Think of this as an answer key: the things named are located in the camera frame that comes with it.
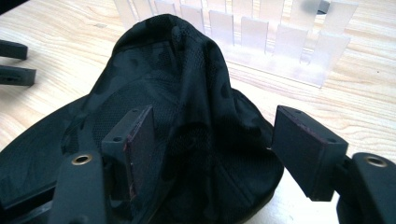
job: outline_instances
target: plastic slot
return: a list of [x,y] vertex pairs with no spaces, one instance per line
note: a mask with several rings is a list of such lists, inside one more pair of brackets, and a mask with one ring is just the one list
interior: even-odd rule
[[233,0],[233,30],[241,34],[241,19],[242,17],[253,17],[253,0]]
[[260,14],[261,20],[269,21],[267,39],[275,41],[277,26],[280,24],[283,13],[283,0],[261,0]]

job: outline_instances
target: black nylon fabric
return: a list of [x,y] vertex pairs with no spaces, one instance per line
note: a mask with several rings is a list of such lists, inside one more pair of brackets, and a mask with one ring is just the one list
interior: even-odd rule
[[[267,150],[271,124],[231,88],[216,43],[170,15],[135,25],[86,97],[0,153],[0,199],[56,181],[59,161],[100,150],[106,134],[140,105],[153,106],[156,147],[145,185],[131,202],[133,223],[235,223],[271,199],[283,173]],[[25,164],[15,171],[15,161]]]

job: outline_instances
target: metal grommet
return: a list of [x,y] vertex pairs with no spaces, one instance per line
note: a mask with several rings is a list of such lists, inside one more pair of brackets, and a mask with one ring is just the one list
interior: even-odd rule
[[378,157],[366,156],[364,159],[367,161],[367,163],[376,167],[384,168],[388,166],[388,164],[385,161],[379,159]]
[[92,160],[91,154],[83,154],[83,155],[79,155],[79,156],[75,157],[72,160],[72,164],[73,165],[83,165],[83,164],[90,162],[91,160]]

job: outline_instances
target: black plastic bracket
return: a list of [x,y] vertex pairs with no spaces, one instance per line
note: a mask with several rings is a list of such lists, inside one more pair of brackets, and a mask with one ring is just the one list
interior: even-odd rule
[[300,110],[279,105],[272,150],[312,201],[329,202],[331,177],[347,142]]
[[102,140],[105,162],[113,166],[112,200],[131,201],[138,194],[154,148],[151,105],[130,110]]
[[[395,223],[395,163],[374,154],[356,153],[346,170],[349,183],[339,179],[334,183],[340,194],[340,223]],[[350,190],[340,186],[350,186]],[[360,216],[352,216],[352,211]]]
[[24,220],[34,222],[36,216],[46,212],[43,208],[37,208],[52,200],[55,185],[56,183],[50,183],[12,202],[0,199],[0,220],[4,223],[25,223]]
[[67,157],[58,175],[49,224],[113,223],[105,192],[99,152],[81,151]]
[[35,84],[35,70],[0,65],[0,84],[32,86]]
[[0,57],[26,60],[27,50],[27,46],[23,44],[0,40]]

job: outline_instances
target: wooden table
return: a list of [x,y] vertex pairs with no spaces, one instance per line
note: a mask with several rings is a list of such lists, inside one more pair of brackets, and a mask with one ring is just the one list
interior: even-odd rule
[[[352,36],[321,89],[229,63],[234,88],[274,123],[277,105],[301,109],[364,151],[396,162],[396,2],[360,0]],[[0,86],[0,150],[31,125],[87,94],[124,33],[111,0],[31,0],[0,16],[0,39],[29,46],[35,85]],[[335,204],[311,203],[285,173],[274,199],[248,223],[336,223]]]

